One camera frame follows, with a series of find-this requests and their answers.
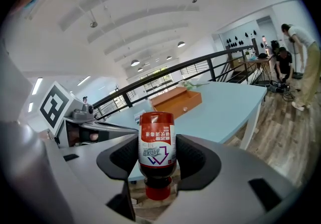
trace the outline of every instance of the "sneaker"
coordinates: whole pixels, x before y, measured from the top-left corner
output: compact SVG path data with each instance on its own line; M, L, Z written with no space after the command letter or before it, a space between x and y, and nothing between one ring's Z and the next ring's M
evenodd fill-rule
M292 102L292 106L300 111L304 111L304 107L303 106L298 107L294 101Z

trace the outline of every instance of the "white shirt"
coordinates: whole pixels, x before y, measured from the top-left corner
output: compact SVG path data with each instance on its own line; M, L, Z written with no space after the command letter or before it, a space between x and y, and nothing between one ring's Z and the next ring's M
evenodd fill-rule
M299 41L303 43L306 48L308 48L312 43L315 42L315 39L313 39L312 36L310 36L310 34L303 28L292 26L288 30L288 33L291 37L293 35L296 35Z

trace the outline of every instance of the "bottle label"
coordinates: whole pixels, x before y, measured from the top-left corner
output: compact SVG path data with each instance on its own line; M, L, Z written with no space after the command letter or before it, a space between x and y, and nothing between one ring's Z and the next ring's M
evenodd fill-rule
M174 125L150 123L139 126L138 160L153 168L164 168L176 162Z

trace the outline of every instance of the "fluorescent light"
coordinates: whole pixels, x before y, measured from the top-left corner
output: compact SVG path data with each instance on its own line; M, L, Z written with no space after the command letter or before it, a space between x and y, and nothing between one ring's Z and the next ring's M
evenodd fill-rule
M185 42L183 42L183 41L180 41L178 44L177 44L177 47L179 48L179 47L183 47L183 46L185 46Z
M77 86L80 86L83 82L85 82L88 78L90 78L90 76L86 77L85 79L83 79Z
M32 106L33 106L33 105L34 105L33 102L31 102L31 103L29 104L28 112L31 112L31 111L32 111Z
M131 62L131 66L136 66L136 65L138 65L139 64L139 61L138 60L133 60L132 62Z
M39 89L39 86L40 86L40 83L41 83L42 80L43 80L43 79L42 79L41 77L39 77L39 78L37 79L37 82L36 82L36 84L35 84L34 90L32 91L32 95L34 95L34 94L37 93L37 91L38 91L38 89Z

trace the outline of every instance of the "black shirt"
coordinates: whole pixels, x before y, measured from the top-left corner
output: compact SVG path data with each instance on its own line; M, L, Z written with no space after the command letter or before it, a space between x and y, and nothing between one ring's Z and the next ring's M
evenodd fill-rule
M285 59L283 59L280 55L277 55L276 61L280 62L281 73L286 73L290 68L290 63L292 63L292 56L289 52L287 53L287 57Z

